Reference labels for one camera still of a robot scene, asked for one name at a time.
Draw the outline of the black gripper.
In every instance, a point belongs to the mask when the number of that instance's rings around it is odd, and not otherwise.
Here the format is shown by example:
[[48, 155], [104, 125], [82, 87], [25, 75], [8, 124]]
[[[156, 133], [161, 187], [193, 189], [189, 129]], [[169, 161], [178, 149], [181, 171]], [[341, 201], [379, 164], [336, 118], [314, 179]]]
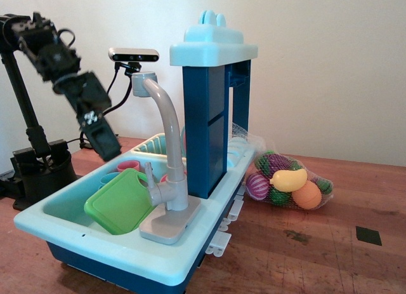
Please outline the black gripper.
[[64, 95], [77, 114], [81, 131], [105, 161], [121, 154], [121, 145], [103, 113], [111, 100], [93, 71], [68, 74], [53, 84], [53, 91]]

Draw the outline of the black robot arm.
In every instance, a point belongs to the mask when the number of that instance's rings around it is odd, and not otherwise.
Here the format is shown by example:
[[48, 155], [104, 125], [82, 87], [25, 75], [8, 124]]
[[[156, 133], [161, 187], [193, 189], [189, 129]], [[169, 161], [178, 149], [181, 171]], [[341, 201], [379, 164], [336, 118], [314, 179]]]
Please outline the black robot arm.
[[80, 131], [95, 152], [110, 161], [121, 154], [121, 145], [104, 117], [111, 100], [94, 72], [81, 72], [80, 57], [61, 39], [62, 29], [35, 12], [31, 17], [1, 16], [1, 61], [20, 106], [30, 147], [16, 150], [11, 159], [24, 195], [16, 198], [19, 211], [76, 181], [67, 142], [49, 142], [37, 120], [14, 53], [21, 51], [44, 82], [63, 95], [73, 108]]

